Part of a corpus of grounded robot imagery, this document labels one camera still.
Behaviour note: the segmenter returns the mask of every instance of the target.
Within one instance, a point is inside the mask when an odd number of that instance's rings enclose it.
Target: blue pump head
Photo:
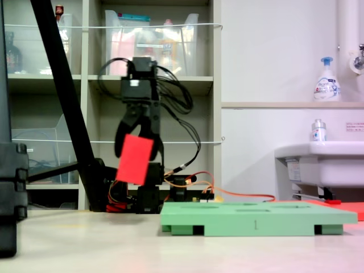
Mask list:
[[[330,66],[330,62],[332,62],[334,59],[331,57],[324,57],[321,59],[321,61],[324,63],[324,66]]]

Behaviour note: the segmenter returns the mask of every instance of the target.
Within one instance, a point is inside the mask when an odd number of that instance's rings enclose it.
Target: black stand leg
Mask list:
[[[27,148],[11,142],[3,3],[0,1],[0,257],[16,254],[16,223],[27,217]]]
[[[50,0],[31,0],[90,208],[106,210],[104,166],[94,158]]]

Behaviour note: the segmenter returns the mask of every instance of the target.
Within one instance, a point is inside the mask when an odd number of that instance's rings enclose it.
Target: pipe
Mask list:
[[[350,53],[359,50],[359,0],[338,0],[338,79],[343,101],[362,101],[358,77],[351,69]]]

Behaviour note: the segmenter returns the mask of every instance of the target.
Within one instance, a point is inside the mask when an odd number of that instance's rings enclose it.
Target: clear plastic container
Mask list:
[[[72,14],[63,14],[58,26],[71,73],[80,74],[82,29],[69,28],[80,26],[80,24]],[[21,63],[16,65],[15,69],[11,69],[9,73],[52,74],[37,27],[6,26],[5,31],[8,34],[13,33],[13,46],[19,50],[21,55]]]
[[[106,60],[124,57],[152,57],[160,66],[166,67],[177,76],[196,76],[197,26],[145,27],[148,22],[129,21],[128,25],[119,20],[115,11],[105,11]],[[196,24],[198,14],[190,14],[185,24]],[[166,47],[170,55],[164,56]],[[126,75],[126,64],[114,62],[106,71],[107,75]]]
[[[12,129],[11,135],[14,142],[24,143],[29,155],[29,174],[47,170],[50,167],[62,166],[76,161],[71,137],[64,118],[61,116],[55,128],[46,129]],[[29,140],[63,140],[56,141],[26,141]],[[78,172],[73,171],[37,181],[39,184],[77,184]]]

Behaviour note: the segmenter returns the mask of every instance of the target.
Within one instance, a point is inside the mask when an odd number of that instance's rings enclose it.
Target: small spray bottle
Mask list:
[[[320,119],[315,119],[312,124],[312,140],[313,141],[327,141],[328,137],[326,135],[326,123],[322,122]]]
[[[334,73],[330,69],[331,57],[322,58],[324,63],[324,71],[316,84],[315,92],[313,93],[314,101],[341,101],[341,88]]]

